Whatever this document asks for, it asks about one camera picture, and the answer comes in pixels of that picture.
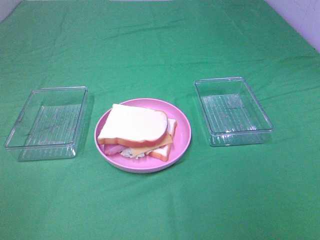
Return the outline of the clear plastic container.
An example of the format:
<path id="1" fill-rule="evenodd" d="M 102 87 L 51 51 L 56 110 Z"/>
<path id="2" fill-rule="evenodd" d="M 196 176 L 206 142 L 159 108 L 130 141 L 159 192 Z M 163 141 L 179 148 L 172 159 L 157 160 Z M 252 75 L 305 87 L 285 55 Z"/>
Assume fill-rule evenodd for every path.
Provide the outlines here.
<path id="1" fill-rule="evenodd" d="M 212 147 L 267 143 L 273 125 L 243 77 L 200 79 L 194 83 Z"/>
<path id="2" fill-rule="evenodd" d="M 84 131 L 87 96 L 85 86 L 33 90 L 4 148 L 20 162 L 74 158 Z"/>

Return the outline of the toast bread slice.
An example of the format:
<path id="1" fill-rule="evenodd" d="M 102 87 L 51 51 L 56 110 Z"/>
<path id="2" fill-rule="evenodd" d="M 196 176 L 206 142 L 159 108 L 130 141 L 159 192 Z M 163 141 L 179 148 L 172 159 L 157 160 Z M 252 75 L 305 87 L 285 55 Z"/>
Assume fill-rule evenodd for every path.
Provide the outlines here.
<path id="1" fill-rule="evenodd" d="M 113 104 L 97 140 L 99 144 L 151 147 L 165 138 L 167 128 L 168 116 L 164 111 Z"/>
<path id="2" fill-rule="evenodd" d="M 173 119 L 173 118 L 168 119 L 167 132 L 168 132 L 169 136 L 171 137 L 171 140 L 173 140 L 173 138 L 174 138 L 177 125 L 178 124 L 175 119 Z M 169 158 L 170 150 L 171 150 L 171 143 L 163 145 L 161 147 L 158 147 L 158 148 L 152 150 L 151 152 L 149 152 L 147 155 L 152 158 L 166 162 Z"/>

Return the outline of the left clear plastic container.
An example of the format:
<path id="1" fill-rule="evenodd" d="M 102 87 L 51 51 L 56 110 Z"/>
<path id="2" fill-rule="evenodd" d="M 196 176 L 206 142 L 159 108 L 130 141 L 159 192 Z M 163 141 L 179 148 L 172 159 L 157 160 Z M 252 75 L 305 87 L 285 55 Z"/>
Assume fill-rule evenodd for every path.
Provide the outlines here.
<path id="1" fill-rule="evenodd" d="M 33 90 L 4 148 L 20 162 L 74 158 L 84 131 L 87 96 L 85 86 Z"/>

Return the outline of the right clear plastic container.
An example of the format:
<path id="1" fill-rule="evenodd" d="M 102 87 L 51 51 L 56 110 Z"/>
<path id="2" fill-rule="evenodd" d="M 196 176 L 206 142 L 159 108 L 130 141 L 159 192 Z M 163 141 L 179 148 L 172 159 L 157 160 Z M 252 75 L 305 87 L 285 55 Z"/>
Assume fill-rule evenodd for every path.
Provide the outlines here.
<path id="1" fill-rule="evenodd" d="M 273 125 L 243 77 L 200 79 L 194 83 L 212 147 L 267 143 Z"/>

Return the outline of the green tablecloth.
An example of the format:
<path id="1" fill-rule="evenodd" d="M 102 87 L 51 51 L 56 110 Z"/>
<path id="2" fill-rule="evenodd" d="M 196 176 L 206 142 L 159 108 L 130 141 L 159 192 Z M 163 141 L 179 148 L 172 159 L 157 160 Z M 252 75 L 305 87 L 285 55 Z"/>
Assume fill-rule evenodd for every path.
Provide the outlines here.
<path id="1" fill-rule="evenodd" d="M 194 82 L 241 76 L 273 124 L 264 144 L 211 147 Z M 3 240 L 317 240 L 320 56 L 263 0 L 23 1 L 0 25 L 0 141 L 30 92 L 86 86 L 75 158 L 0 150 Z M 132 174 L 94 141 L 113 103 L 157 98 L 187 116 L 173 166 Z"/>

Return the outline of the pink round plate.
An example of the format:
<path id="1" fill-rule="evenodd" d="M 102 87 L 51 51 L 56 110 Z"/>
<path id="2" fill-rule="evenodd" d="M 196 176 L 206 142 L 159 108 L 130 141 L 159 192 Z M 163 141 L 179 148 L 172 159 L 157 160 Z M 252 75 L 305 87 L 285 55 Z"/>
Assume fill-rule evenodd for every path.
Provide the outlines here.
<path id="1" fill-rule="evenodd" d="M 108 110 L 97 122 L 94 132 L 96 147 L 108 163 L 126 172 L 146 174 L 166 169 L 176 163 L 183 156 L 191 142 L 192 130 L 188 118 L 179 108 L 169 102 L 155 98 L 135 98 L 124 101 L 122 104 L 164 111 L 169 118 L 177 120 L 177 127 L 175 129 L 173 143 L 166 162 L 148 155 L 138 159 L 123 157 L 118 153 L 112 156 L 107 156 L 104 154 L 103 146 L 98 143 L 98 135 L 109 116 L 110 111 Z"/>

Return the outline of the yellow cheese slice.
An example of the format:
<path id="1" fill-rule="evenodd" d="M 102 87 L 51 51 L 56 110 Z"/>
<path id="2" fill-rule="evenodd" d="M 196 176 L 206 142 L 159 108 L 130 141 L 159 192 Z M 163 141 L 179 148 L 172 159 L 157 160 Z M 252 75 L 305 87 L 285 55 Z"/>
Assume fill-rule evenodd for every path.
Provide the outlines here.
<path id="1" fill-rule="evenodd" d="M 173 142 L 173 138 L 170 134 L 167 134 L 164 139 L 153 146 L 144 146 L 144 147 L 131 147 L 130 148 L 130 155 L 136 157 L 138 155 L 144 154 L 146 152 L 152 151 L 154 149 L 160 148 L 162 146 L 171 144 Z"/>

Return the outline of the green lettuce leaf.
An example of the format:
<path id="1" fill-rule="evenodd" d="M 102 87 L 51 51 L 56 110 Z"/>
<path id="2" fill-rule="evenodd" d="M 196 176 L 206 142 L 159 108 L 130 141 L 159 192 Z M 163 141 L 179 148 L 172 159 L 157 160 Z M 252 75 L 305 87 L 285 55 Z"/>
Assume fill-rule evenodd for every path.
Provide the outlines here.
<path id="1" fill-rule="evenodd" d="M 120 152 L 120 155 L 126 158 L 134 158 L 134 159 L 138 159 L 138 158 L 142 158 L 145 156 L 144 153 L 141 154 L 133 154 L 133 150 L 131 148 L 125 148 Z"/>

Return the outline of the bacon strip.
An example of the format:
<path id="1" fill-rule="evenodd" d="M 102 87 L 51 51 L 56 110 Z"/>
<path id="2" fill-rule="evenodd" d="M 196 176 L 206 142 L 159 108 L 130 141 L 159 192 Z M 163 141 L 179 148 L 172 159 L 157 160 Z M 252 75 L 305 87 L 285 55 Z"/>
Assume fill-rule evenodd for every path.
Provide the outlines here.
<path id="1" fill-rule="evenodd" d="M 127 147 L 121 144 L 105 144 L 103 147 L 104 154 L 111 156 L 117 153 L 122 152 Z"/>

